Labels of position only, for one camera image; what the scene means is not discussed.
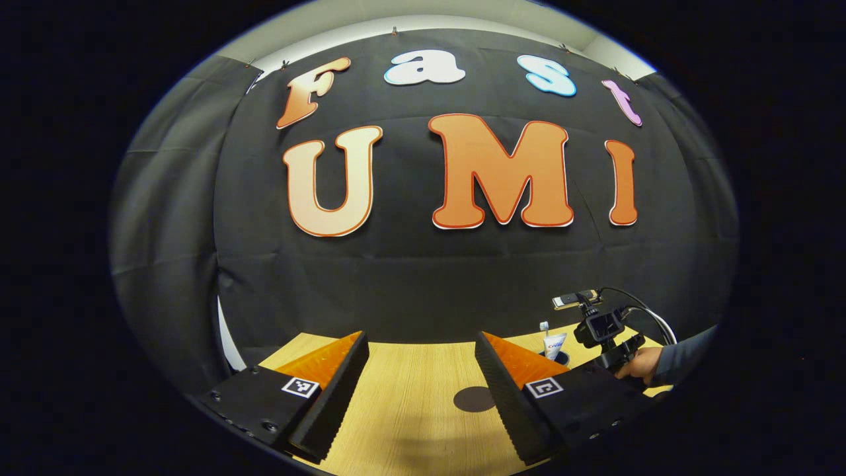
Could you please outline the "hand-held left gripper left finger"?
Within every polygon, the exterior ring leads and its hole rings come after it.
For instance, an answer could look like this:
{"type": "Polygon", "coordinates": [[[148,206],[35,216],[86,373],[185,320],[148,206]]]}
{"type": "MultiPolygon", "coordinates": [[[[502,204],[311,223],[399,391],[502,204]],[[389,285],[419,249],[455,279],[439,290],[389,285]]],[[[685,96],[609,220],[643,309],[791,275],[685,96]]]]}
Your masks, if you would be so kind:
{"type": "Polygon", "coordinates": [[[245,368],[199,394],[218,418],[311,463],[327,458],[369,358],[366,333],[354,332],[274,370],[245,368]]]}

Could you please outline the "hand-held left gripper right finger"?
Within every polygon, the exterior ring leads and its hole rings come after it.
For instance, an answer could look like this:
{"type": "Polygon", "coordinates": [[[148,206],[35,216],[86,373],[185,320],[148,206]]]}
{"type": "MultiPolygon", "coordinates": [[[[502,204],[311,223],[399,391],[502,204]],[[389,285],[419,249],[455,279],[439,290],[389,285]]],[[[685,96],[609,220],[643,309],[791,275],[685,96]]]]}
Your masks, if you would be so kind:
{"type": "Polygon", "coordinates": [[[569,368],[478,332],[475,359],[521,461],[565,457],[628,428],[658,404],[601,359],[569,368]]]}

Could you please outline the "dark brown round coaster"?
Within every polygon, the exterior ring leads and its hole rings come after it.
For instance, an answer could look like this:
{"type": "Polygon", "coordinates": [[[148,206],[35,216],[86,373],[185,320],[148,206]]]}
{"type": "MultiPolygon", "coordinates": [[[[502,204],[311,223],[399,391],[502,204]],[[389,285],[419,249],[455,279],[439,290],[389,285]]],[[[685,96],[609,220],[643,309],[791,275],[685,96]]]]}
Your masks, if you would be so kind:
{"type": "Polygon", "coordinates": [[[490,390],[484,386],[470,386],[460,389],[453,396],[456,409],[468,413],[483,413],[495,407],[490,390]]]}

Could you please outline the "wooden desktop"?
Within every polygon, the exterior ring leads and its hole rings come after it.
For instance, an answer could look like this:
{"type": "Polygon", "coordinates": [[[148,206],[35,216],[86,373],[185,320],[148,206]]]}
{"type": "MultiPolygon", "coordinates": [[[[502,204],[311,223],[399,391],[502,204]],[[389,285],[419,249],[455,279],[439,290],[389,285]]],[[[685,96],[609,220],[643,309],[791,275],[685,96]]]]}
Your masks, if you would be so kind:
{"type": "Polygon", "coordinates": [[[495,409],[454,397],[486,380],[474,341],[369,343],[369,358],[327,457],[336,476],[510,476],[525,470],[495,409]]]}

